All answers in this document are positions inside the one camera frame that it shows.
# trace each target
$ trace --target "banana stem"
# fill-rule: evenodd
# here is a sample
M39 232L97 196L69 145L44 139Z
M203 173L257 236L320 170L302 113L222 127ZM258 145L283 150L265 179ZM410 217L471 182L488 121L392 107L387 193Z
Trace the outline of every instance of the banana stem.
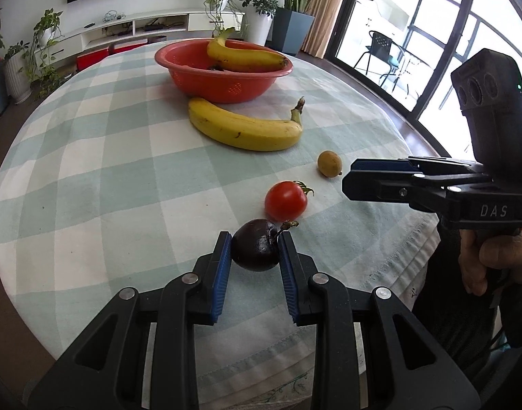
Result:
M223 46L225 46L225 43L227 39L230 37L230 35L236 31L234 27L225 29L223 32L221 32L215 39L221 43Z
M305 106L305 98L301 97L297 102L297 106L295 106L292 109L292 120L298 124L301 124L301 114L302 114L302 109L304 108L304 106Z

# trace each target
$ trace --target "tomato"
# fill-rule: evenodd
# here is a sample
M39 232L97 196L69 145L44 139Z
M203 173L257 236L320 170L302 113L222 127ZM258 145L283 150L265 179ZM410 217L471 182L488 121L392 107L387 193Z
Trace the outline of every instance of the tomato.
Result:
M314 193L299 181L277 183L265 197L265 211L278 222L295 220L305 211L308 204L306 194L310 191Z

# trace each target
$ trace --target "table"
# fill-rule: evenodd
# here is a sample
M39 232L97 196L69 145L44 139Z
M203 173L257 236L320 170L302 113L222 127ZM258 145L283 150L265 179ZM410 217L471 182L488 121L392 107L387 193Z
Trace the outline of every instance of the table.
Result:
M410 52L409 50L407 49L404 49L402 46L400 46L400 49L402 50L403 54L406 54L408 57L405 59L405 61L407 62L407 64L405 64L405 61L404 61L404 65L401 67L401 70L399 71L399 73L396 75L396 79L394 80L394 85L392 87L392 92L394 92L394 90L396 89L396 86L397 86L397 82L399 81L399 79L402 79L403 80L403 77L407 77L407 75L411 75L411 73L408 71L409 69L409 65L410 65L410 62L411 62L411 59L412 58L415 58L416 60L419 61L419 63L421 64L424 64L426 65L430 70L433 71L433 68L427 64L424 60L422 60L420 57L416 56L415 54L413 54L412 52ZM407 95L405 98L407 98L409 96L409 91L410 91L410 88L409 88L409 83L405 83L407 85ZM419 97L419 94L417 91L415 91L417 93L417 97L416 97L416 100L418 100L418 97Z
M219 231L263 217L264 196L280 180L315 190L293 230L298 251L347 286L385 285L412 306L438 243L435 215L351 202L341 178L325 179L315 165L326 149L345 168L357 157L406 157L385 113L292 58L290 76L230 108L284 119L304 95L300 142L272 153L230 148L189 123L187 98L153 60L161 46L73 76L26 121L0 169L1 280L47 350L58 357L121 288L156 289L189 271ZM314 344L315 329L287 314L278 268L233 265L218 324L196 330L203 408L304 399Z

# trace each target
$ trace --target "black chair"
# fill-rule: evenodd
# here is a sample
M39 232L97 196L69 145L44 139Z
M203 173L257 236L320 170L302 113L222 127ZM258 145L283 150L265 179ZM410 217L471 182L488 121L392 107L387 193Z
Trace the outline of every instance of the black chair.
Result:
M361 59L364 57L365 54L369 54L369 60L367 62L367 69L365 70L365 75L367 75L367 73L369 72L369 65L371 64L371 56L374 56L377 59L382 60L390 67L390 70L388 71L388 73L386 73L384 75L384 80L379 85L379 86L383 86L384 83L386 82L386 79L388 78L388 76L396 75L395 72L399 69L399 60L390 55L390 49L391 49L392 45L397 46L397 48L399 49L400 57L402 57L405 52L404 52L403 48L401 46L399 46L398 44L394 43L390 37L387 37L386 35L381 34L378 31L370 30L369 35L371 35L371 39L372 39L371 46L366 46L367 51L361 55L360 59L354 65L354 69L359 64L359 62L361 61Z

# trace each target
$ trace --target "tomato stem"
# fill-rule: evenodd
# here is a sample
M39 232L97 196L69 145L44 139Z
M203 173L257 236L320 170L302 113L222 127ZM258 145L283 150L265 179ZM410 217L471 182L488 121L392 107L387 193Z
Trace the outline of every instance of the tomato stem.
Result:
M312 195L314 195L314 190L306 186L303 182L299 180L294 180L293 183L297 183L298 186L301 187L301 190L303 191L303 193L305 193L305 195L308 195L309 192L312 192Z

